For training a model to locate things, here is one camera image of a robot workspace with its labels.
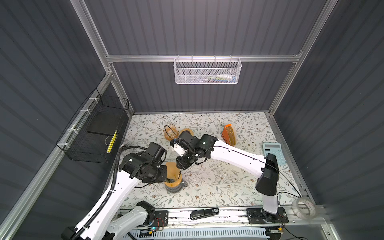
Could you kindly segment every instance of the floral tablecloth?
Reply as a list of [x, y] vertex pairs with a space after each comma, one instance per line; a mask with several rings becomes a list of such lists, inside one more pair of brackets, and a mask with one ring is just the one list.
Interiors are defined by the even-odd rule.
[[[134, 115], [128, 127], [124, 143], [129, 146], [147, 147], [155, 142], [168, 150], [166, 161], [175, 161], [177, 154], [164, 137], [164, 125], [174, 124], [178, 130], [190, 128], [195, 136], [210, 134], [218, 139], [226, 124], [236, 130], [236, 146], [254, 154], [262, 153], [262, 143], [276, 142], [264, 113], [195, 113], [195, 114], [145, 114]], [[293, 183], [295, 181], [287, 165], [279, 166], [280, 171]], [[180, 192], [169, 194], [164, 183], [150, 184], [134, 189], [123, 202], [121, 209], [131, 209], [145, 200], [156, 208], [174, 207], [224, 207], [261, 205], [262, 197], [255, 190], [256, 178], [248, 172], [228, 163], [208, 159], [197, 166], [182, 171], [188, 186]], [[278, 192], [295, 193], [288, 181], [280, 175]], [[291, 204], [289, 194], [279, 195], [280, 204]]]

